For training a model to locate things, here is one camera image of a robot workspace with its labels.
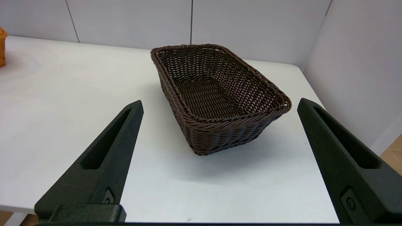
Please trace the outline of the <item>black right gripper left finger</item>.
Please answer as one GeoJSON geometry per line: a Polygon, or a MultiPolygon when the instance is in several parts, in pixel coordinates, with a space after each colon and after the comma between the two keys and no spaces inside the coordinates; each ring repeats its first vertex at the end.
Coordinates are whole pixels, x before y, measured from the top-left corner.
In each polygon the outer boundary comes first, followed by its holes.
{"type": "Polygon", "coordinates": [[[125,220],[122,192],[142,123],[140,100],[125,106],[35,204],[40,220],[125,220]]]}

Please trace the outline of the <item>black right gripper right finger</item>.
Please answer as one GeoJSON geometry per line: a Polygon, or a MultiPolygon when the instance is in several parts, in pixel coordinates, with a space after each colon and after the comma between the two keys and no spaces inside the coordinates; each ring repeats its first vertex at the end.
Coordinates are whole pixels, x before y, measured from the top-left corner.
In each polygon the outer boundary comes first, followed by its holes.
{"type": "Polygon", "coordinates": [[[402,178],[319,104],[297,112],[341,224],[401,224],[402,178]]]}

